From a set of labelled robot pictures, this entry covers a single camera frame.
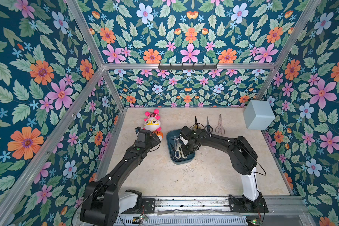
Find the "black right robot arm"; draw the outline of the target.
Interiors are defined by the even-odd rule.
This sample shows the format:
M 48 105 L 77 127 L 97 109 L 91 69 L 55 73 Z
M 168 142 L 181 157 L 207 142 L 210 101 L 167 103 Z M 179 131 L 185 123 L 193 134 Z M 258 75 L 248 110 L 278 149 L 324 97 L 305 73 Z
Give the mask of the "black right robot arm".
M 258 155 L 243 136 L 223 137 L 204 129 L 192 129 L 184 126 L 179 134 L 182 141 L 181 150 L 185 155 L 192 154 L 200 147 L 210 147 L 229 155 L 233 169 L 241 174 L 243 197 L 251 202 L 258 199 L 260 192 L 256 176 Z

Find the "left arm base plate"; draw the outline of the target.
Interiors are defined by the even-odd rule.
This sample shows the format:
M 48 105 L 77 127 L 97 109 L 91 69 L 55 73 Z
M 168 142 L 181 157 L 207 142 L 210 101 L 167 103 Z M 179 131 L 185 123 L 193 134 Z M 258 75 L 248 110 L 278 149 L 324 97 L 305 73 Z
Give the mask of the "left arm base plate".
M 154 198 L 143 198 L 141 200 L 141 203 L 137 203 L 137 205 L 128 210 L 128 213 L 132 214 L 150 214 L 155 212 L 155 204 L 156 204 L 156 199 Z

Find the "teal plastic storage box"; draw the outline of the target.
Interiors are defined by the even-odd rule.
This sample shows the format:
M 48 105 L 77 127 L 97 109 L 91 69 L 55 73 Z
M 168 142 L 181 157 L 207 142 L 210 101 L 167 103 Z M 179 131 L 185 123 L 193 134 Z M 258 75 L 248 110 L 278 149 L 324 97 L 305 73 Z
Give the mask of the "teal plastic storage box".
M 179 134 L 180 134 L 180 130 L 173 130 L 173 131 L 168 132 L 167 135 L 166 135 L 166 141 L 167 141 L 170 159 L 177 165 L 186 164 L 188 162 L 191 162 L 195 158 L 195 153 L 187 155 L 187 158 L 183 159 L 183 160 L 177 160 L 177 159 L 174 158 L 174 152 L 176 150 L 176 144 L 177 143 L 182 144 L 182 142 L 179 138 Z

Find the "small black scissors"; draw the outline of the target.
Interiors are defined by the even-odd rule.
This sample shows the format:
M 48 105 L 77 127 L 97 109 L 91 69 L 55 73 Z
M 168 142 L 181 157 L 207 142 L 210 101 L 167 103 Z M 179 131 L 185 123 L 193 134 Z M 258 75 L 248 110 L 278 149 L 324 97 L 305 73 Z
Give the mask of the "small black scissors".
M 206 117 L 206 126 L 205 126 L 205 130 L 209 133 L 213 132 L 213 128 L 210 126 L 210 122 L 209 122 L 209 118 Z

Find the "yellow black scissors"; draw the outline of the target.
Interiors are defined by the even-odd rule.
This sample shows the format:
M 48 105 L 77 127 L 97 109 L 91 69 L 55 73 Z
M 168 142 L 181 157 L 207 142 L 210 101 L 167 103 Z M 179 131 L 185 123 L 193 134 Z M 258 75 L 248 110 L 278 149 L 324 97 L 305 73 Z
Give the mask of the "yellow black scissors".
M 198 129 L 200 129 L 200 128 L 201 128 L 201 127 L 200 127 L 200 125 L 199 125 L 199 123 L 198 123 L 197 117 L 195 117 L 195 124 L 193 125 L 192 130 L 193 130 L 193 131 L 196 131 L 196 130 L 198 130 Z

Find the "pink handled scissors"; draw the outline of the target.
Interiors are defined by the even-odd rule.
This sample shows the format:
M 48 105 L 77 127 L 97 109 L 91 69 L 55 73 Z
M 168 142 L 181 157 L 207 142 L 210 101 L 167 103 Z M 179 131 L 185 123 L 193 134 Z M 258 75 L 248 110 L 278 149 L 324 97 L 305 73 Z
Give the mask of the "pink handled scissors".
M 226 133 L 226 131 L 224 129 L 224 126 L 223 126 L 222 115 L 221 114 L 218 117 L 218 124 L 217 124 L 217 127 L 215 128 L 215 132 L 217 134 L 221 134 L 221 135 L 225 135 L 225 133 Z

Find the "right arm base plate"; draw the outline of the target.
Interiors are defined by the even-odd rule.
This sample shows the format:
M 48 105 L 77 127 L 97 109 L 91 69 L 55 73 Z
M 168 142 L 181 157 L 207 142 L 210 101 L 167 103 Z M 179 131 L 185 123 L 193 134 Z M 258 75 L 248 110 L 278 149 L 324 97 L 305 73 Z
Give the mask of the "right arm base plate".
M 262 193 L 259 194 L 255 201 L 251 201 L 245 196 L 236 198 L 229 195 L 229 208 L 232 212 L 238 213 L 268 213 L 268 207 Z

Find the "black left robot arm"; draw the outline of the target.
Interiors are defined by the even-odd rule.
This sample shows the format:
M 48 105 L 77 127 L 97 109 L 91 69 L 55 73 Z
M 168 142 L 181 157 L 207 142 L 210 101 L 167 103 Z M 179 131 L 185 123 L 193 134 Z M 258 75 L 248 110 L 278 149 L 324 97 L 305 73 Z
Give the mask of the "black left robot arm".
M 120 188 L 131 172 L 147 157 L 151 149 L 160 145 L 157 134 L 136 128 L 137 140 L 130 146 L 120 162 L 102 179 L 92 181 L 86 187 L 81 204 L 80 221 L 95 226 L 113 226 L 119 215 L 127 210 L 141 209 L 142 194 Z

